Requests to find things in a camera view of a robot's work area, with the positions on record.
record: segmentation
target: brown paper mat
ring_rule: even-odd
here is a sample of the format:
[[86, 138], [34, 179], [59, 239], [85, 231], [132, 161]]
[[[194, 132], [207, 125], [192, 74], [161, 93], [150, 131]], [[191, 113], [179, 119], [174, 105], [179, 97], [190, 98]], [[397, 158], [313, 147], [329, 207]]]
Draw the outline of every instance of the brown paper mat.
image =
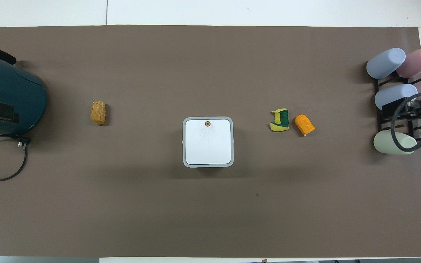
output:
[[[419, 48], [417, 28], [0, 28], [48, 93], [0, 182], [0, 256], [421, 256], [421, 149], [372, 145], [365, 65], [392, 47]], [[233, 166], [183, 165], [182, 121], [205, 115], [234, 121]]]

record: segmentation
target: white square box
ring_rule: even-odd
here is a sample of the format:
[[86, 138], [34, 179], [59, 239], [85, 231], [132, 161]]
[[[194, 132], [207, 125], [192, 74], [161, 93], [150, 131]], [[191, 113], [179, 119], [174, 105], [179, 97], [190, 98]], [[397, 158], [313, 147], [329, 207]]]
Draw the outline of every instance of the white square box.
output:
[[183, 121], [183, 163], [190, 168], [234, 163], [234, 123], [229, 117], [189, 117]]

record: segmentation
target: blue cup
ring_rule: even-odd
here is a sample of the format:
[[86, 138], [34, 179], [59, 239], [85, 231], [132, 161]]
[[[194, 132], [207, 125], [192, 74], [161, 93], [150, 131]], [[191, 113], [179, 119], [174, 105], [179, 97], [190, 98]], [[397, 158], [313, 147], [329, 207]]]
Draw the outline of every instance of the blue cup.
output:
[[410, 97], [417, 93], [417, 88], [414, 85], [395, 85], [394, 87], [384, 88], [376, 93], [375, 104], [378, 109], [383, 110], [384, 105], [405, 97]]
[[366, 64], [366, 71], [375, 79], [383, 79], [399, 68], [406, 60], [406, 53], [400, 48], [391, 48], [381, 52]]

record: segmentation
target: yellow sponge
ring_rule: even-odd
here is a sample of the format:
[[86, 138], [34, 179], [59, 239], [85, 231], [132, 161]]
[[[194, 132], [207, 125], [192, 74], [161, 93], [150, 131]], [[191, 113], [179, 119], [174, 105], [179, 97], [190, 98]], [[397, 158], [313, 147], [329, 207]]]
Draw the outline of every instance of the yellow sponge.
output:
[[275, 132], [282, 132], [289, 129], [289, 110], [280, 108], [271, 111], [274, 113], [274, 121], [270, 122], [270, 129]]
[[301, 133], [304, 136], [316, 129], [314, 128], [310, 119], [308, 119], [308, 117], [304, 114], [300, 114], [295, 118], [295, 124], [297, 125], [297, 127], [299, 127]]

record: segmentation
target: black power cord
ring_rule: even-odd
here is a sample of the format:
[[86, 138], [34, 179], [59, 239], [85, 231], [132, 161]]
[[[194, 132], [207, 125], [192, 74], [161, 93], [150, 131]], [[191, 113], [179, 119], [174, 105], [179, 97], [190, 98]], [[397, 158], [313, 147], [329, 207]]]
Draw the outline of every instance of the black power cord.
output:
[[13, 138], [13, 139], [17, 139], [19, 140], [18, 146], [22, 146], [22, 148], [24, 149], [24, 161], [22, 162], [22, 165], [20, 166], [19, 170], [17, 170], [17, 172], [15, 172], [15, 174], [6, 177], [6, 178], [0, 178], [0, 181], [7, 181], [9, 179], [14, 178], [16, 175], [18, 175], [22, 169], [25, 166], [25, 163], [27, 162], [27, 148], [25, 148], [25, 146], [30, 143], [30, 139], [29, 138], [25, 138], [25, 137], [20, 137], [20, 136], [13, 136], [13, 135], [0, 135], [0, 137], [8, 137], [8, 138]]
[[395, 130], [396, 130], [396, 127], [395, 127], [396, 126], [396, 120], [397, 120], [397, 117], [399, 116], [399, 112], [406, 106], [406, 104], [408, 102], [412, 101], [414, 98], [420, 97], [420, 96], [421, 96], [421, 93], [418, 93], [418, 94], [415, 94], [415, 95], [412, 95], [410, 97], [405, 98], [404, 101], [401, 104], [399, 104], [399, 106], [396, 108], [396, 111], [394, 111], [394, 114], [392, 116], [392, 120], [391, 120], [392, 140], [394, 141], [394, 144], [397, 146], [397, 148], [399, 148], [403, 152], [409, 153], [409, 152], [413, 152], [413, 151], [417, 150], [418, 148], [421, 147], [421, 141], [411, 148], [404, 148], [399, 143], [399, 140], [397, 140], [397, 137], [396, 137], [396, 132], [395, 132]]

